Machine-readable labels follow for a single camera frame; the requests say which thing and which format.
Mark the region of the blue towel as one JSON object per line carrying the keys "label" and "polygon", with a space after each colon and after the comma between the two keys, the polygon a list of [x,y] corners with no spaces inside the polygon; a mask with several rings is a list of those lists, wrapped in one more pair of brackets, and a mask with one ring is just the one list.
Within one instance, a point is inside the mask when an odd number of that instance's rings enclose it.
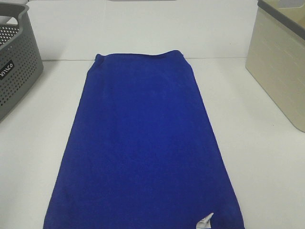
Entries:
{"label": "blue towel", "polygon": [[180,51],[97,54],[45,229],[242,229],[193,70]]}

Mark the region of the white towel label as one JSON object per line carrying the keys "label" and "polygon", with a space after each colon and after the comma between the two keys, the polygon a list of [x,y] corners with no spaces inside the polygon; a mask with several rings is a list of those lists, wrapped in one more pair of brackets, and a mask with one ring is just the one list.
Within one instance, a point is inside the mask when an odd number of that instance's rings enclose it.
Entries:
{"label": "white towel label", "polygon": [[202,220],[197,222],[196,229],[211,229],[212,227],[211,227],[210,220],[213,215],[214,215],[214,213],[210,213],[209,215],[204,217]]}

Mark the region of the beige plastic bin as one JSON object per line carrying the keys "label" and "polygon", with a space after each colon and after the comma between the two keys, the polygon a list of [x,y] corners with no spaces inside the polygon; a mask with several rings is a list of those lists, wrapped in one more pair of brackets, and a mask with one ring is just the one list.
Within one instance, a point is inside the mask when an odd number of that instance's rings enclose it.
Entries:
{"label": "beige plastic bin", "polygon": [[292,125],[305,130],[305,2],[257,3],[246,69]]}

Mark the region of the grey perforated plastic basket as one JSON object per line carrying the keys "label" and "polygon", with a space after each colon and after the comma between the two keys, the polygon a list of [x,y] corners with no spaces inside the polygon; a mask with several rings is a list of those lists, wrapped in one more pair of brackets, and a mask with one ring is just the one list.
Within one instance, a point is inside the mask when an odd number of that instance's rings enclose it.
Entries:
{"label": "grey perforated plastic basket", "polygon": [[0,15],[17,23],[0,25],[0,119],[27,94],[43,72],[43,63],[23,4],[0,3]]}

